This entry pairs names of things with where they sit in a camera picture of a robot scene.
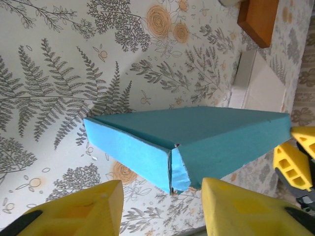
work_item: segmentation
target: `blue foam board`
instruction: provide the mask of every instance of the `blue foam board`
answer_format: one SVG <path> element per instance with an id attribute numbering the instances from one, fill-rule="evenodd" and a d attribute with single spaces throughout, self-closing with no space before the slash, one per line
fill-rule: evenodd
<path id="1" fill-rule="evenodd" d="M 168 193 L 199 189 L 290 139 L 289 114 L 216 107 L 84 119 L 89 141 Z"/>

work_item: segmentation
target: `white box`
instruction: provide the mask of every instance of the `white box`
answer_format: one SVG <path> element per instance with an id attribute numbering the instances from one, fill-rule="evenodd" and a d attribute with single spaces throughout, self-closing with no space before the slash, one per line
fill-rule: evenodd
<path id="1" fill-rule="evenodd" d="M 230 108 L 281 112 L 285 86 L 256 51 L 242 53 Z"/>

